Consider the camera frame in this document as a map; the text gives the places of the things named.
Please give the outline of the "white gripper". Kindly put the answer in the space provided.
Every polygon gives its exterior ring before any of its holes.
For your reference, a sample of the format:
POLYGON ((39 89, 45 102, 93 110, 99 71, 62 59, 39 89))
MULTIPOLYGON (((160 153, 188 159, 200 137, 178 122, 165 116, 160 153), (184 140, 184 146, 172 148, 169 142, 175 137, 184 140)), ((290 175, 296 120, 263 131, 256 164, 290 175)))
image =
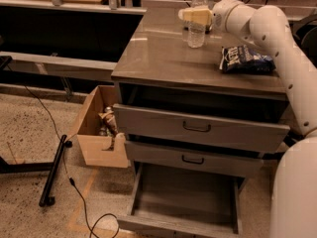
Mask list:
POLYGON ((242 5, 238 0, 220 0, 212 11, 207 6, 190 7, 180 9, 178 17, 185 22, 210 26, 222 32, 239 33, 242 30, 242 22, 239 20, 235 9, 242 5))

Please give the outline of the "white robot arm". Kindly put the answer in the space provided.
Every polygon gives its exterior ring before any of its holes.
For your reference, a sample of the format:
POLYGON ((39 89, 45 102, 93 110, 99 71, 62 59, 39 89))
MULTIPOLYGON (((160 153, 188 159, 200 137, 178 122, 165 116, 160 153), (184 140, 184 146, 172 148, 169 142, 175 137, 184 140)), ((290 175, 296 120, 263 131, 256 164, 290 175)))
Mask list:
POLYGON ((212 25, 273 58, 304 138, 276 169, 269 238, 317 238, 317 69, 296 45, 287 17, 276 6, 255 9, 238 0, 182 9, 178 17, 212 25))

